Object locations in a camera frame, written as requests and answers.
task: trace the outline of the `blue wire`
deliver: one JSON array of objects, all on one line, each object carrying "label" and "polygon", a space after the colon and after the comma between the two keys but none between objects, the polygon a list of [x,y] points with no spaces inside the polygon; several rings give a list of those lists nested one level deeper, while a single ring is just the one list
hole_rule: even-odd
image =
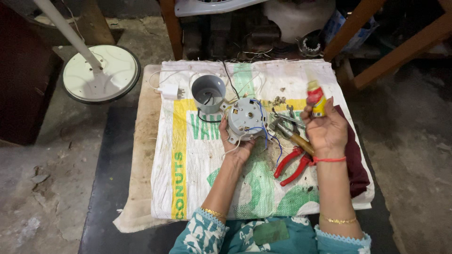
[{"label": "blue wire", "polygon": [[[250,99],[250,101],[255,101],[255,102],[257,102],[259,104],[260,115],[261,115],[262,118],[264,118],[264,113],[262,112],[262,104],[260,103],[260,101],[255,100],[255,99]],[[267,136],[267,131],[265,130],[264,122],[262,122],[262,129],[265,132],[265,149],[267,149],[268,136]]]},{"label": "blue wire", "polygon": [[[259,108],[260,108],[260,114],[262,116],[262,118],[264,117],[264,113],[262,112],[262,104],[260,103],[260,101],[255,100],[255,99],[251,99],[250,101],[255,101],[259,104]],[[246,132],[252,129],[262,129],[265,132],[265,149],[267,149],[267,140],[268,140],[268,136],[267,136],[267,131],[265,130],[265,126],[264,126],[264,122],[262,122],[262,127],[253,127],[253,128],[249,128],[247,130],[245,130]],[[281,156],[283,155],[283,148],[281,147],[281,143],[279,142],[279,139],[275,136],[273,136],[272,134],[269,134],[270,136],[274,137],[277,141],[278,141],[278,146],[279,146],[279,150],[281,151],[281,153],[279,154],[278,159],[276,160],[276,166],[278,167],[279,164],[279,159],[281,158]]]}]

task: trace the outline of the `beige cloth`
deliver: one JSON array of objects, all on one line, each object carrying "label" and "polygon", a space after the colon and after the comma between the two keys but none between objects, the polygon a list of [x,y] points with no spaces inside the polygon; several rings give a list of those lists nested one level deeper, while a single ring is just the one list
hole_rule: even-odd
[{"label": "beige cloth", "polygon": [[143,72],[137,120],[133,138],[132,171],[130,174],[129,197],[127,203],[113,224],[122,233],[133,233],[153,226],[179,220],[156,219],[151,216],[151,173],[154,163],[161,108],[160,94],[149,86],[159,86],[160,74],[149,80],[152,73],[159,71],[160,65],[146,65]]}]

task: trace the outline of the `sleeve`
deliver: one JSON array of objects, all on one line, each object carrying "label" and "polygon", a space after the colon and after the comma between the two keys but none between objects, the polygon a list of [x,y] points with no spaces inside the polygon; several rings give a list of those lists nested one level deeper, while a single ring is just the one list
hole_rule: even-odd
[{"label": "sleeve", "polygon": [[187,227],[177,237],[169,254],[218,254],[229,230],[212,214],[198,208]]},{"label": "sleeve", "polygon": [[317,250],[319,254],[370,254],[371,238],[364,233],[362,239],[343,237],[325,233],[319,229],[319,225],[314,227],[317,235]]}]

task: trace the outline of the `maroon cloth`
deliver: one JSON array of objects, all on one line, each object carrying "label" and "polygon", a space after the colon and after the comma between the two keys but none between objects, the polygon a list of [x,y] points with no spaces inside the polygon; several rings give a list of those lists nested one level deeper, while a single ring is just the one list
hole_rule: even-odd
[{"label": "maroon cloth", "polygon": [[[344,112],[339,105],[334,107],[338,113],[345,118]],[[348,141],[345,145],[345,156],[347,157],[348,178],[350,179],[350,195],[352,198],[366,191],[370,184],[367,171],[361,163],[361,151],[355,141],[355,132],[347,121]]]}]

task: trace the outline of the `charger plug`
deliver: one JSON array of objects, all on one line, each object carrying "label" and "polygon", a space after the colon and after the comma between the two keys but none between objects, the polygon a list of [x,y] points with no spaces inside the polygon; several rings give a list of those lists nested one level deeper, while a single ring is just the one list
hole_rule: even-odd
[{"label": "charger plug", "polygon": [[184,89],[180,89],[176,84],[166,84],[164,87],[159,87],[157,91],[162,94],[163,98],[171,100],[181,99],[185,93]]}]

